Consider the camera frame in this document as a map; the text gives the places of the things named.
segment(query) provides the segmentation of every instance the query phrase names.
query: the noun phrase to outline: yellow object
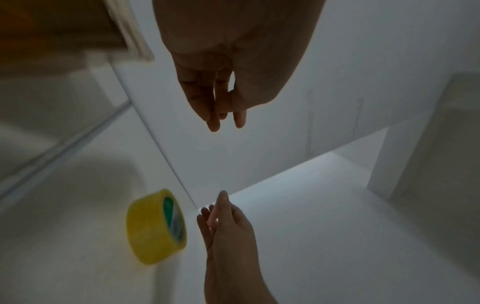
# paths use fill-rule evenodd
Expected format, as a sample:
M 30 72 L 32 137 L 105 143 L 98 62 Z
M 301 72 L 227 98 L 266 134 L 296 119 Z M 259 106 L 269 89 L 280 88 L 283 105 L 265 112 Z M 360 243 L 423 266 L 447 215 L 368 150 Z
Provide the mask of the yellow object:
M 140 262 L 160 262 L 187 245 L 187 230 L 180 206 L 164 189 L 134 201 L 126 215 L 126 234 Z

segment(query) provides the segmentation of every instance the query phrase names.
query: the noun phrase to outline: human hand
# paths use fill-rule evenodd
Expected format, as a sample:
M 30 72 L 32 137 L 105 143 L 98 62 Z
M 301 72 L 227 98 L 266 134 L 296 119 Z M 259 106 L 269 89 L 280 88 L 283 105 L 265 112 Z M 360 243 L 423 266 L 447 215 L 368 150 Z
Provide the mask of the human hand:
M 153 0 L 180 86 L 212 132 L 230 112 L 243 127 L 247 109 L 277 96 L 302 58 L 324 2 Z
M 207 220 L 213 207 L 202 208 L 197 217 L 207 251 L 204 285 L 207 304 L 276 303 L 262 278 L 252 224 L 222 191 L 215 204 L 218 222 L 210 230 Z

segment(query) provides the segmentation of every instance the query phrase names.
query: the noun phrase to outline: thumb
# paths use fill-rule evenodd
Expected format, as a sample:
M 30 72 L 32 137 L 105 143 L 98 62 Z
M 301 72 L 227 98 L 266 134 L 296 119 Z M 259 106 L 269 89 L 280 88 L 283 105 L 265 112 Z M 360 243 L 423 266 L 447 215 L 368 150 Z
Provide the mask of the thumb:
M 221 191 L 216 199 L 215 208 L 218 210 L 218 226 L 235 223 L 232 215 L 232 206 L 230 204 L 229 195 L 226 191 Z

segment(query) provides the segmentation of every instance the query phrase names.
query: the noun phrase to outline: green label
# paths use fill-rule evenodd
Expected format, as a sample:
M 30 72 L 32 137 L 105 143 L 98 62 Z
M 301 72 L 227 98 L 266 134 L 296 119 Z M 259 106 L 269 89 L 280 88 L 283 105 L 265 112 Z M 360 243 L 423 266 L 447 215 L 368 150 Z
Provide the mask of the green label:
M 184 239 L 184 221 L 179 208 L 170 197 L 163 200 L 163 214 L 170 234 L 177 242 L 181 242 Z

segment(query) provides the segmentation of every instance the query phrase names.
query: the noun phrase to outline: roll of tape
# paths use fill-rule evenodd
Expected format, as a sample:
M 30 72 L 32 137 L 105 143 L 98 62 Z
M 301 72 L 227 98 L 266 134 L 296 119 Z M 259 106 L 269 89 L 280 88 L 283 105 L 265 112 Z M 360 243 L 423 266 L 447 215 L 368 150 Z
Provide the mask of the roll of tape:
M 164 189 L 133 202 L 126 215 L 126 234 L 140 262 L 160 262 L 187 245 L 187 230 L 180 206 Z

